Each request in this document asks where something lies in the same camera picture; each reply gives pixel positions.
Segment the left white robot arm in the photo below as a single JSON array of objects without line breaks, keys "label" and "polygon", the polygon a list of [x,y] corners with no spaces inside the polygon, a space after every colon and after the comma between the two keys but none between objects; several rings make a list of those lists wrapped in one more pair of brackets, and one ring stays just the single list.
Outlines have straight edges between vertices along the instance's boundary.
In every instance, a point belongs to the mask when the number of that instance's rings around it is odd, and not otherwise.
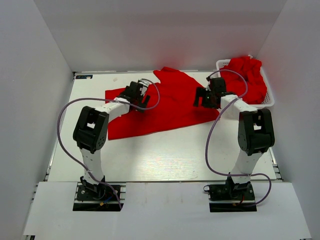
[{"label": "left white robot arm", "polygon": [[85,106],[80,112],[73,131],[73,140],[80,149],[83,164],[87,167],[80,182],[96,200],[103,198],[106,193],[101,149],[107,140],[108,125],[116,118],[129,113],[133,106],[138,110],[145,109],[150,100],[146,92],[151,83],[145,78],[137,82],[132,81],[108,103],[96,108]]}]

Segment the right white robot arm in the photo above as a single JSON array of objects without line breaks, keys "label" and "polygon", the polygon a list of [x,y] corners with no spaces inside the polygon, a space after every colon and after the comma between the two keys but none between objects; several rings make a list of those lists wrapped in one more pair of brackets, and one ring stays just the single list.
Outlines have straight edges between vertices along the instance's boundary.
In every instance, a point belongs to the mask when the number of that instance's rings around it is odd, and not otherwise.
[{"label": "right white robot arm", "polygon": [[275,144],[272,115],[267,108],[253,107],[241,96],[228,92],[222,77],[208,76],[206,80],[207,87],[196,88],[193,105],[221,109],[217,119],[223,113],[238,119],[237,141],[240,152],[231,172],[225,174],[232,180],[232,183],[225,187],[226,195],[236,200],[243,195],[242,185],[249,184],[258,160]]}]

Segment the red t-shirt pile in basket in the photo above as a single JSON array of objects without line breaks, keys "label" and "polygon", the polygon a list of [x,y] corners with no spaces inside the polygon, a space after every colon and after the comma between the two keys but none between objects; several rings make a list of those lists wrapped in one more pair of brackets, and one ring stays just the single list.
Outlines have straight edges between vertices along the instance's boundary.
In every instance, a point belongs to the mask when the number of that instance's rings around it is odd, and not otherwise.
[{"label": "red t-shirt pile in basket", "polygon": [[232,58],[220,73],[226,90],[240,96],[250,105],[261,104],[267,94],[267,86],[261,75],[262,62],[249,56]]}]

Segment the dark blue table label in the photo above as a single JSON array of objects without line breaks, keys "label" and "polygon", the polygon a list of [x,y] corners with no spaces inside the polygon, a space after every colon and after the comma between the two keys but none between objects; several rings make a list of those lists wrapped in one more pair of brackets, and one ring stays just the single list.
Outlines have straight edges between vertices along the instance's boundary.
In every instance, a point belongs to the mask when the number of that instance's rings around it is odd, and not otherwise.
[{"label": "dark blue table label", "polygon": [[82,80],[83,79],[92,79],[93,75],[91,75],[91,74],[90,75],[76,75],[75,78],[76,79],[82,79]]}]

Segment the white plastic laundry basket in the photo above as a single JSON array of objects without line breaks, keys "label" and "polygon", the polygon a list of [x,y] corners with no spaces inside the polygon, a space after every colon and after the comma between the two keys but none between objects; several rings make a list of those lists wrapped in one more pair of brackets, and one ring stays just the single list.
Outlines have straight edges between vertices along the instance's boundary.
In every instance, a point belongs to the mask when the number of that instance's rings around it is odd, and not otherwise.
[{"label": "white plastic laundry basket", "polygon": [[[228,65],[230,60],[231,59],[221,59],[216,62],[216,69],[220,71],[216,74],[217,76],[221,77],[221,72],[223,71],[222,68],[224,66]],[[272,90],[271,90],[268,78],[265,74],[265,71],[262,68],[262,65],[261,65],[261,69],[260,69],[260,74],[262,75],[264,83],[267,87],[267,93],[266,93],[266,96],[261,104],[252,104],[252,105],[254,105],[256,108],[271,107],[274,105],[275,100],[274,100],[274,97],[272,94]]]}]

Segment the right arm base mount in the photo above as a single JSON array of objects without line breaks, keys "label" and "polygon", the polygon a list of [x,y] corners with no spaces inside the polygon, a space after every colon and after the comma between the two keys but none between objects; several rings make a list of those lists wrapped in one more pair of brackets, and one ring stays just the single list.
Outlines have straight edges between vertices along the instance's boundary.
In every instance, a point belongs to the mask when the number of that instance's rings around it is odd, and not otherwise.
[{"label": "right arm base mount", "polygon": [[256,212],[253,187],[232,192],[226,184],[207,184],[203,191],[208,194],[211,213]]}]

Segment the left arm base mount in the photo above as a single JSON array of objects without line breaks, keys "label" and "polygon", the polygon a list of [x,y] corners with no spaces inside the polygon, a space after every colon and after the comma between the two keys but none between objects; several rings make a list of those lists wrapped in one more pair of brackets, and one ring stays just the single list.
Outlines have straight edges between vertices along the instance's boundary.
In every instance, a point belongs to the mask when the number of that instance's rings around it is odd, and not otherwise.
[{"label": "left arm base mount", "polygon": [[120,212],[121,208],[114,192],[106,187],[101,193],[86,189],[77,183],[73,208],[74,212]]}]

